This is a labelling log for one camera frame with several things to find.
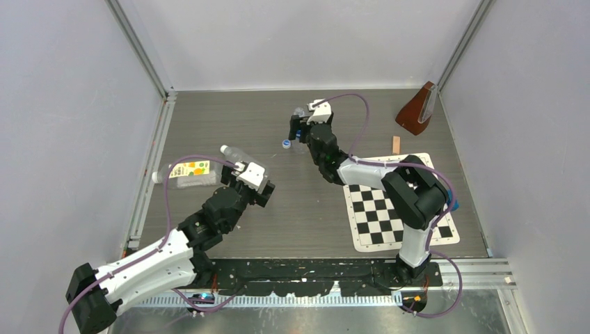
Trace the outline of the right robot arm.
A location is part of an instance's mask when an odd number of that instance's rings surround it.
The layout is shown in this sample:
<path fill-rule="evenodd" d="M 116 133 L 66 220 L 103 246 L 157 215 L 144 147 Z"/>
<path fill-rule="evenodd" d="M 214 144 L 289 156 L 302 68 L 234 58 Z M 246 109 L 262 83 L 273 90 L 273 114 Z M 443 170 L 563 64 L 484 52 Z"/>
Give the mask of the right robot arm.
<path fill-rule="evenodd" d="M 403 224 L 402 245 L 396 256 L 398 279 L 416 285 L 431 259 L 433 229 L 456 204 L 451 182 L 415 155 L 401 161 L 363 160 L 341 150 L 331 121 L 294 114 L 288 139 L 307 145 L 322 177 L 340 186 L 368 186 L 386 192 Z"/>

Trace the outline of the fruit label plastic bottle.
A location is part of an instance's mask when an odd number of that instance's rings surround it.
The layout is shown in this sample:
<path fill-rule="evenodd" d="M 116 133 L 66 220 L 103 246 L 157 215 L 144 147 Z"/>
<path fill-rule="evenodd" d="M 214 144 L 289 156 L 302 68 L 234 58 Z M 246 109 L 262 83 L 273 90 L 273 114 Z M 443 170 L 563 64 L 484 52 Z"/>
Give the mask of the fruit label plastic bottle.
<path fill-rule="evenodd" d="M 221 180 L 223 165 L 210 160 L 164 164 L 151 175 L 155 184 L 163 184 L 168 176 L 168 189 L 185 189 L 195 186 L 214 186 Z"/>

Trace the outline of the blue label water bottle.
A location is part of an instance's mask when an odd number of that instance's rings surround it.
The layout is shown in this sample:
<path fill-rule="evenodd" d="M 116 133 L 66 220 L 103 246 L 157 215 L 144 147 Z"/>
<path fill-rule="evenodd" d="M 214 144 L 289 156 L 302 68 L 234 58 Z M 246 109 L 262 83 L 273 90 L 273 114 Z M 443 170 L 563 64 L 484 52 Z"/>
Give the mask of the blue label water bottle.
<path fill-rule="evenodd" d="M 305 110 L 301 107 L 297 107 L 297 108 L 295 108 L 293 114 L 303 117 L 305 115 Z M 298 154 L 308 153 L 308 149 L 307 149 L 306 144 L 301 142 L 301 130 L 300 129 L 298 129 L 296 131 L 296 139 L 291 141 L 291 148 L 293 151 L 295 151 Z"/>

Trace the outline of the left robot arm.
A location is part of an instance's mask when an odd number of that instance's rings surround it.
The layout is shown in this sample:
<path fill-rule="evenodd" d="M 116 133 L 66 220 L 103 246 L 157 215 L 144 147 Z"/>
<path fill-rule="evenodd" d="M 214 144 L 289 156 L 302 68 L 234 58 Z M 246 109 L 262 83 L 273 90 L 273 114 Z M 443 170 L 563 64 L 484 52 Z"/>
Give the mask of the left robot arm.
<path fill-rule="evenodd" d="M 80 333 L 100 333 L 161 292 L 191 284 L 207 287 L 214 265 L 206 252 L 235 229 L 247 206 L 264 207 L 275 189 L 266 168 L 255 162 L 224 166 L 221 182 L 197 212 L 159 241 L 96 269 L 89 263 L 78 266 L 65 293 L 68 307 L 58 331 L 72 316 Z"/>

